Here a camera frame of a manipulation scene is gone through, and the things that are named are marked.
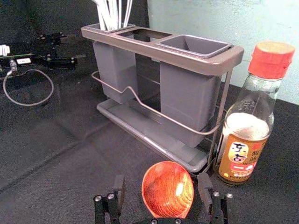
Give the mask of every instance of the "bottle label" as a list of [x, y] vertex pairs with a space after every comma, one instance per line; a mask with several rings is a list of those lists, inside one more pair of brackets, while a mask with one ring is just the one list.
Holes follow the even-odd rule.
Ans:
[[232, 182], [249, 179], [262, 153], [267, 138], [260, 141], [244, 140], [230, 134], [219, 167], [219, 174]]

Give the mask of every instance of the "white label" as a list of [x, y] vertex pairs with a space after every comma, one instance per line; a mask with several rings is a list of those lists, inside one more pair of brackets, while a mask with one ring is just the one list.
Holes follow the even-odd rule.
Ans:
[[10, 53], [10, 47], [3, 44], [0, 45], [0, 56], [7, 56]]
[[31, 63], [30, 58], [22, 58], [22, 59], [17, 59], [18, 64], [28, 64]]

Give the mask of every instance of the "sauce bottle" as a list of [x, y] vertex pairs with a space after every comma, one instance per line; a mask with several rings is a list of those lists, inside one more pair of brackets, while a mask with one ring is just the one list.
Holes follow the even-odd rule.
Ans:
[[249, 75], [237, 101], [228, 110], [213, 167], [228, 184], [247, 181], [273, 129], [273, 109], [281, 80], [295, 48], [261, 42], [254, 49]]

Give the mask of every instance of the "screw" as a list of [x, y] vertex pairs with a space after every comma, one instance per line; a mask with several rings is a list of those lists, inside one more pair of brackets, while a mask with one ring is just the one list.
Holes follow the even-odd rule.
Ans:
[[151, 220], [150, 224], [157, 224], [158, 220], [156, 220], [155, 218]]
[[95, 201], [95, 202], [99, 202], [100, 200], [102, 200], [102, 196], [101, 196], [101, 195], [97, 195], [97, 196], [94, 198], [94, 201]]
[[108, 199], [113, 199], [114, 198], [114, 194], [110, 194], [110, 195], [108, 195]]
[[176, 224], [181, 224], [181, 223], [182, 223], [182, 220], [180, 220], [179, 218], [177, 218], [176, 221], [175, 221], [175, 223], [176, 223]]
[[213, 195], [214, 195], [215, 197], [219, 197], [219, 196], [220, 196], [220, 193], [219, 193], [218, 191], [214, 191]]
[[228, 197], [228, 198], [233, 198], [233, 194], [231, 194], [231, 193], [227, 193], [227, 194], [226, 194], [226, 197]]

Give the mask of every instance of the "light blue wall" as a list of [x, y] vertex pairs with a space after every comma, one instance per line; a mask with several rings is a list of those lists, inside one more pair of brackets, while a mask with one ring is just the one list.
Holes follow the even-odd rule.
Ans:
[[297, 49], [278, 98], [299, 105], [299, 0], [148, 0], [152, 29], [230, 42], [245, 49], [231, 84], [242, 86], [256, 43]]

